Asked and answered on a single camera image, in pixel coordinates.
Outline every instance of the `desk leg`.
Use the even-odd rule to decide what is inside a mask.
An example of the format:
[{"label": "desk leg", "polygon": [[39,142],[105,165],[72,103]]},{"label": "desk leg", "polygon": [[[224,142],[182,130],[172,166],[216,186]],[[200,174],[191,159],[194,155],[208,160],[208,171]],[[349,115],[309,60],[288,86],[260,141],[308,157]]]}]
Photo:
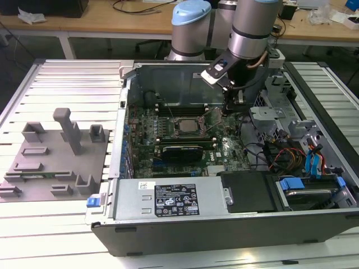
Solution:
[{"label": "desk leg", "polygon": [[76,59],[75,51],[68,39],[68,36],[59,36],[58,37],[61,43],[61,47],[63,50],[63,54],[67,60],[74,60]]},{"label": "desk leg", "polygon": [[106,38],[106,45],[107,45],[107,50],[108,51],[112,50],[111,38]]},{"label": "desk leg", "polygon": [[7,47],[9,45],[9,42],[7,41],[7,38],[5,35],[0,35],[0,45],[2,47]]},{"label": "desk leg", "polygon": [[313,46],[307,46],[303,52],[304,56],[308,56],[308,54],[310,53],[310,50],[312,49]]}]

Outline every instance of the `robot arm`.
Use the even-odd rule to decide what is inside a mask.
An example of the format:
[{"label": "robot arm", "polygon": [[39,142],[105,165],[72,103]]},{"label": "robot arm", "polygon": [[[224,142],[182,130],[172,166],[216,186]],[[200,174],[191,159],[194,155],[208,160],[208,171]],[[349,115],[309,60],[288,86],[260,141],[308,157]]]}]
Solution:
[{"label": "robot arm", "polygon": [[258,66],[266,59],[268,64],[268,37],[281,5],[282,0],[238,1],[228,49],[201,74],[207,83],[223,89],[224,114],[244,104],[244,89],[257,83],[253,77]]}]

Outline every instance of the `gray plastic block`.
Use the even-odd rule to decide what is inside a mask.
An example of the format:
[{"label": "gray plastic block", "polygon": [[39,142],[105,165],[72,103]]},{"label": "gray plastic block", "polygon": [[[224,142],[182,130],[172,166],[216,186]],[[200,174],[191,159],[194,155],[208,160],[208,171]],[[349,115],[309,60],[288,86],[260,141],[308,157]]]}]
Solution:
[{"label": "gray plastic block", "polygon": [[71,111],[69,108],[57,108],[53,114],[53,118],[61,125],[63,133],[65,134],[68,143],[73,151],[73,154],[81,154],[81,144],[79,132],[74,129],[73,124],[70,121]]},{"label": "gray plastic block", "polygon": [[100,124],[91,125],[89,134],[92,143],[104,143],[106,141],[105,132]]},{"label": "gray plastic block", "polygon": [[22,135],[28,143],[41,143],[39,133],[44,133],[45,130],[39,122],[28,122],[22,130]]},{"label": "gray plastic block", "polygon": [[25,182],[25,178],[22,175],[4,175],[4,179],[9,183],[12,182]]},{"label": "gray plastic block", "polygon": [[89,175],[89,179],[84,181],[80,175],[77,176],[75,187],[82,195],[93,194],[96,191],[96,182],[92,175]]},{"label": "gray plastic block", "polygon": [[75,181],[77,176],[73,171],[69,171],[67,174],[56,174],[55,178],[58,181]]},{"label": "gray plastic block", "polygon": [[19,197],[21,190],[16,186],[8,185],[6,187],[0,187],[0,197]]},{"label": "gray plastic block", "polygon": [[[77,122],[71,122],[73,126],[73,130],[75,131],[76,135],[79,136],[79,140],[81,141],[81,130],[79,129],[79,126],[77,125]],[[64,142],[68,142],[67,137],[64,132],[61,132],[61,136]]]},{"label": "gray plastic block", "polygon": [[48,155],[49,149],[47,147],[27,147],[22,150],[21,154],[24,156]]},{"label": "gray plastic block", "polygon": [[[107,151],[107,143],[109,131],[104,130],[105,142],[93,143],[90,137],[89,129],[80,130],[81,137],[81,155],[74,155],[71,147],[64,142],[61,137],[62,130],[48,130],[38,133],[41,144],[29,143],[25,140],[19,149],[14,161],[6,173],[10,182],[4,180],[1,187],[11,187],[15,184],[20,190],[21,195],[0,197],[1,202],[26,202],[26,201],[66,201],[66,200],[85,200],[89,197],[86,189],[92,190],[94,186],[97,193],[100,187],[104,159]],[[47,147],[46,155],[27,155],[22,154],[24,149],[33,149]],[[38,164],[41,163],[43,168],[41,171],[18,171],[14,170],[18,164]],[[84,183],[79,183],[79,191],[75,187],[77,176],[80,175]],[[88,184],[89,175],[93,175],[95,184]],[[57,191],[52,188],[53,184],[68,184],[72,190],[72,195],[56,195],[51,191]]]},{"label": "gray plastic block", "polygon": [[41,171],[43,170],[42,163],[19,163],[14,166],[15,171],[29,172],[29,171]]},{"label": "gray plastic block", "polygon": [[54,196],[61,195],[61,196],[71,196],[73,191],[68,184],[55,184],[51,185],[51,193]]}]

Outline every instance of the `blue tab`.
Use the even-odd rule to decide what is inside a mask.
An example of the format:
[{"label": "blue tab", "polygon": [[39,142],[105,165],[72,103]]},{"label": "blue tab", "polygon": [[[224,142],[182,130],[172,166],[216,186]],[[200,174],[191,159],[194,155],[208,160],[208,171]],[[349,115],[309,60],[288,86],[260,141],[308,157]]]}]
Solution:
[{"label": "blue tab", "polygon": [[284,179],[281,180],[279,183],[280,183],[280,186],[282,187],[282,190],[286,191],[287,189],[289,189],[289,186]]},{"label": "blue tab", "polygon": [[347,185],[344,178],[342,177],[337,177],[337,182],[341,188],[344,188]]},{"label": "blue tab", "polygon": [[280,181],[280,186],[282,190],[286,191],[288,189],[304,189],[304,184],[301,178],[284,178]]},{"label": "blue tab", "polygon": [[198,21],[211,11],[211,4],[203,0],[188,0],[173,9],[172,25],[181,26]]},{"label": "blue tab", "polygon": [[320,178],[320,175],[317,172],[318,163],[319,163],[319,156],[316,154],[314,155],[312,169],[311,169],[311,174],[315,175],[316,178]]},{"label": "blue tab", "polygon": [[88,208],[100,207],[100,198],[89,197],[86,206]]}]

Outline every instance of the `power supply label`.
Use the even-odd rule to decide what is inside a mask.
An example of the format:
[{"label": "power supply label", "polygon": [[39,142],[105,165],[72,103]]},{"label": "power supply label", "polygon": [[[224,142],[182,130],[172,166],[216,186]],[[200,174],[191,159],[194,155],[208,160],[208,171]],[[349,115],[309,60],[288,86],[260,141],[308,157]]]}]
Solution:
[{"label": "power supply label", "polygon": [[199,214],[196,184],[155,186],[155,215],[157,217]]}]

